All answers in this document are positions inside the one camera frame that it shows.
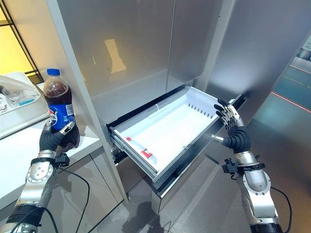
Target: cola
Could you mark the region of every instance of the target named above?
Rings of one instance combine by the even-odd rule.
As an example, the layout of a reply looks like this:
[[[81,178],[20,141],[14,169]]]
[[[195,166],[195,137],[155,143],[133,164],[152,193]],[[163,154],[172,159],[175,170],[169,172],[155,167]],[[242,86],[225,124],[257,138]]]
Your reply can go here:
[[[72,107],[71,89],[60,78],[58,69],[47,69],[49,78],[46,80],[43,87],[43,94],[46,102],[49,105],[50,115],[52,117],[52,131],[61,130],[69,122],[74,121],[74,112]],[[78,147],[80,142],[80,133],[77,125],[65,135],[60,147],[62,152],[66,152],[73,147]]]

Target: blue bottle cap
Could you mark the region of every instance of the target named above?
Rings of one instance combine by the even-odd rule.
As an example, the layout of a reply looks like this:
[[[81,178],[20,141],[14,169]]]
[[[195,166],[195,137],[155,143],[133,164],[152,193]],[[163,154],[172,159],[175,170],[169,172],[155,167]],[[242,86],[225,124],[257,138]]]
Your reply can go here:
[[[48,75],[60,75],[59,69],[47,69]]]

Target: freezer drawer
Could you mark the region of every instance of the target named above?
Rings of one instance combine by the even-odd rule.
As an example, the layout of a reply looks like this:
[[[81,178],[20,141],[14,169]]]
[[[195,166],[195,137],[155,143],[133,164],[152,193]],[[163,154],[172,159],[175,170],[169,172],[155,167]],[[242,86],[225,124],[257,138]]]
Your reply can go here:
[[[110,127],[112,141],[152,178],[159,189],[189,160],[188,149],[216,122],[217,99],[193,87]]]

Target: white countertop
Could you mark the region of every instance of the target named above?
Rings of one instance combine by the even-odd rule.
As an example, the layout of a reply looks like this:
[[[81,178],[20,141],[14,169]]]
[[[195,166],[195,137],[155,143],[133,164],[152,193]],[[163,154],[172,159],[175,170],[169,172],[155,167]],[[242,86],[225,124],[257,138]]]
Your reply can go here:
[[[45,122],[0,140],[0,210],[20,196],[30,162],[38,156],[39,138]],[[79,147],[66,154],[73,164],[101,146],[98,138],[81,136]]]

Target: bottle label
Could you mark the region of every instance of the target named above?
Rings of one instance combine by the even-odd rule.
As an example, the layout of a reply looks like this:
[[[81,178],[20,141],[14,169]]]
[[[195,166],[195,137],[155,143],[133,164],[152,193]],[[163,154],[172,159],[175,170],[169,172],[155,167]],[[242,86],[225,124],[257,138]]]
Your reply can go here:
[[[49,104],[49,109],[54,130],[61,130],[69,122],[75,122],[72,104]]]

